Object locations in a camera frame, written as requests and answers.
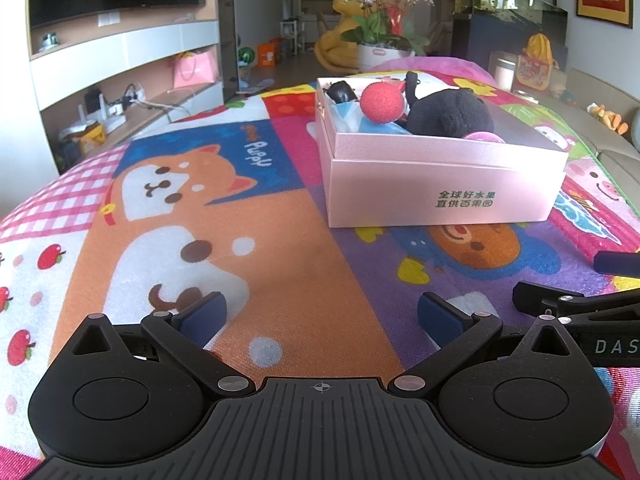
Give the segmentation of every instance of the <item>pink box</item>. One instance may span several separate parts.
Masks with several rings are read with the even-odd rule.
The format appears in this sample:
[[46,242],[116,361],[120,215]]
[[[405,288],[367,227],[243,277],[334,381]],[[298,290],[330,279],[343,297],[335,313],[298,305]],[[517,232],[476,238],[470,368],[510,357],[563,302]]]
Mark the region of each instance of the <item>pink box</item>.
[[[329,227],[382,227],[546,220],[568,154],[487,102],[495,133],[480,140],[337,132],[320,78],[316,125]],[[350,78],[357,94],[377,79]]]

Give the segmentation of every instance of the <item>pink gift bag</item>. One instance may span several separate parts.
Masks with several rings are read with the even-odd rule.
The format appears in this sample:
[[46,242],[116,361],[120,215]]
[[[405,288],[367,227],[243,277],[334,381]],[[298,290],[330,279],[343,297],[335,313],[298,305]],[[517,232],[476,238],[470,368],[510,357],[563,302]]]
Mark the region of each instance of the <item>pink gift bag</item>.
[[213,52],[183,52],[175,58],[174,88],[206,83],[218,80],[218,62]]

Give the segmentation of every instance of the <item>fish tank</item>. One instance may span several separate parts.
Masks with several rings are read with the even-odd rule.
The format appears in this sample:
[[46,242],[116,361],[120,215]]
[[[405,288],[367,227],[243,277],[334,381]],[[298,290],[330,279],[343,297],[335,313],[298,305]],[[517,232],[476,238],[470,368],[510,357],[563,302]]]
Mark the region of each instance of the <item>fish tank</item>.
[[503,22],[542,31],[550,40],[565,44],[568,13],[543,0],[455,0],[457,15],[482,14]]

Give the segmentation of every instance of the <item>green ball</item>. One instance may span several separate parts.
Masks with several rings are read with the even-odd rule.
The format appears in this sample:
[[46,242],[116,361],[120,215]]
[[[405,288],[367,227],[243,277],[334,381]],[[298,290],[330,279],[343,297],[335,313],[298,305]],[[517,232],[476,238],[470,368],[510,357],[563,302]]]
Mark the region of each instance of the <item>green ball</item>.
[[254,62],[255,52],[250,46],[244,46],[238,50],[238,61],[244,61],[247,65]]

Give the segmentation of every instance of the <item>potted plant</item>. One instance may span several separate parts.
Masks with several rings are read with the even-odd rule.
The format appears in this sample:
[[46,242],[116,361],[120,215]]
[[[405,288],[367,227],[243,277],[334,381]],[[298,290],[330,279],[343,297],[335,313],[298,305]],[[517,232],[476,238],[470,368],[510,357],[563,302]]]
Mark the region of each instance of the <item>potted plant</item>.
[[412,8],[419,2],[433,5],[433,0],[355,0],[363,9],[354,16],[356,28],[342,33],[344,41],[358,44],[358,64],[363,72],[389,60],[423,56],[427,38],[415,33]]

